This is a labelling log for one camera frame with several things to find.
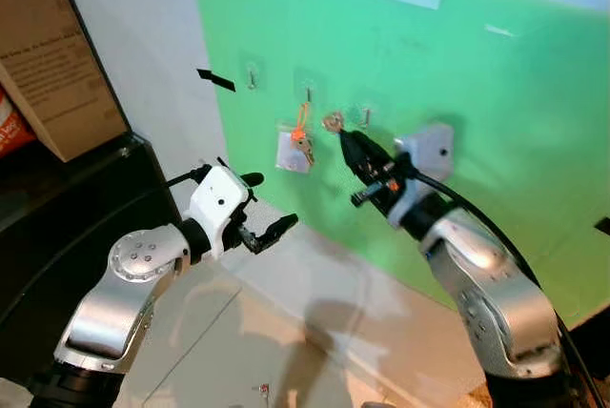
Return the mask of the large printed cardboard box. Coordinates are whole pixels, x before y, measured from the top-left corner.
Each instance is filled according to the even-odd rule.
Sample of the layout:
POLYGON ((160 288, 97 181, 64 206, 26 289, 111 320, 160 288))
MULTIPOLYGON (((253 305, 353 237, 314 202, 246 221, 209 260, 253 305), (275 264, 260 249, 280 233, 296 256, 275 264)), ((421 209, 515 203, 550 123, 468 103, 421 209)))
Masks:
POLYGON ((130 130, 73 0, 0 0, 0 87, 62 161, 130 130))

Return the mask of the black low table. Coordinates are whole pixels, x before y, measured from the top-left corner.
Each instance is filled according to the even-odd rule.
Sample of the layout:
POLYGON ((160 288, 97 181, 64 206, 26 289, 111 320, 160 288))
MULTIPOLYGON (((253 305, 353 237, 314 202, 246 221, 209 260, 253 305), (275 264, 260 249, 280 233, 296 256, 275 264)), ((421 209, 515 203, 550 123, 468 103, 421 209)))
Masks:
POLYGON ((71 161, 0 158, 0 358, 48 358, 119 236, 178 216, 152 146, 127 134, 71 161))

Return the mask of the green wall board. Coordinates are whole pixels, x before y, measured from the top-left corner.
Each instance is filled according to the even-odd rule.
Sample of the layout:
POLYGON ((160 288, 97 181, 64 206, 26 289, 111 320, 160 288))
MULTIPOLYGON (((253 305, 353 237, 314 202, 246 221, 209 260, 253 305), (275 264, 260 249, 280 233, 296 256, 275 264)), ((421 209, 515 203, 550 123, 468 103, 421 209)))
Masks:
POLYGON ((357 104, 377 112, 365 131, 394 138, 445 122, 455 130, 448 185, 507 233, 567 324, 610 299, 609 17, 553 0, 197 0, 218 87, 228 164, 264 173, 258 195, 424 294, 444 299, 416 244, 369 206, 324 117, 360 130, 357 104), (516 34, 498 36, 491 24, 516 34), (243 61, 258 60, 257 91, 243 61), (316 81, 306 130, 309 173, 275 166, 280 125, 293 126, 298 77, 316 81))

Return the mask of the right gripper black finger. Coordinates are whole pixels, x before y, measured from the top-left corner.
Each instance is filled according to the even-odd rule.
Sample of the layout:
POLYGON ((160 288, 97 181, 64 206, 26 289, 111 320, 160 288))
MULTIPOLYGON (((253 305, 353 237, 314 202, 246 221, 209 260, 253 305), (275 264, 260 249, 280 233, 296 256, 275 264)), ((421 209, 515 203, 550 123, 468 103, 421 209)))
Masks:
POLYGON ((380 165, 380 147, 362 131, 339 131, 339 146, 344 163, 365 185, 371 185, 380 165))
POLYGON ((357 178, 380 178, 393 158, 362 131, 347 131, 347 165, 357 178))

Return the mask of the clear adhesive wall hook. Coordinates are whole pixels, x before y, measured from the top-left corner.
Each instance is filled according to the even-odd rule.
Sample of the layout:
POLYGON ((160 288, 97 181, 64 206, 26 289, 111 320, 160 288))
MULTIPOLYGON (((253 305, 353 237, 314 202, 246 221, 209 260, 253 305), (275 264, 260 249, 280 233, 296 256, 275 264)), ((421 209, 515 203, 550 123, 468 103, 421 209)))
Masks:
POLYGON ((372 100, 366 100, 357 104, 356 108, 356 122, 357 127, 361 130, 367 130, 371 126, 372 116, 377 112, 377 108, 372 100))
POLYGON ((260 75, 262 73, 261 63, 258 60, 247 59, 243 61, 245 86, 248 91, 260 89, 260 75))
POLYGON ((314 102, 316 81, 310 77, 298 77, 294 85, 294 94, 301 107, 310 107, 314 102))

